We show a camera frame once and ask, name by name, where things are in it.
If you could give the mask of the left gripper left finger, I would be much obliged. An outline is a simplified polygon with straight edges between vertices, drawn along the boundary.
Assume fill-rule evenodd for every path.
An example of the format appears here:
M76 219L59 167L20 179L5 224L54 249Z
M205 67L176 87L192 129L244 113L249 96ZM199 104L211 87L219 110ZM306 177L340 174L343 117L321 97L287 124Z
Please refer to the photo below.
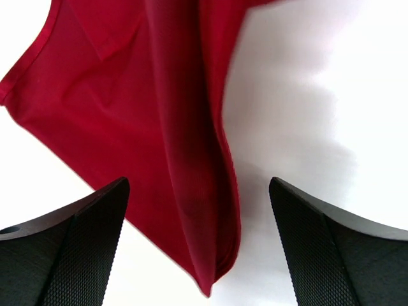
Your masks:
M119 178L1 230L1 305L102 305L128 205Z

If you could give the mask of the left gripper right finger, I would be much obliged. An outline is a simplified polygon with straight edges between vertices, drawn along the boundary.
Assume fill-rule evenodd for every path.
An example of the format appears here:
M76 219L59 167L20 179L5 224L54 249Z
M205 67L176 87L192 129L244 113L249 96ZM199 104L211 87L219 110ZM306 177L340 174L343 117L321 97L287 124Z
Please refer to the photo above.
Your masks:
M274 177L273 214L298 305L407 305L407 231Z

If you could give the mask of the red cloth napkin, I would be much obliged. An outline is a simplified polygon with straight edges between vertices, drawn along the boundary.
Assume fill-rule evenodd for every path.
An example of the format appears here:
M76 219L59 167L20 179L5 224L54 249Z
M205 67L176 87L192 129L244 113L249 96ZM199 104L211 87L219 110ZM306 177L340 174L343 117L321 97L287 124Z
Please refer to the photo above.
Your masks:
M127 219L204 295L240 245L222 124L226 75L259 1L52 1L1 80L12 118L97 189L126 177Z

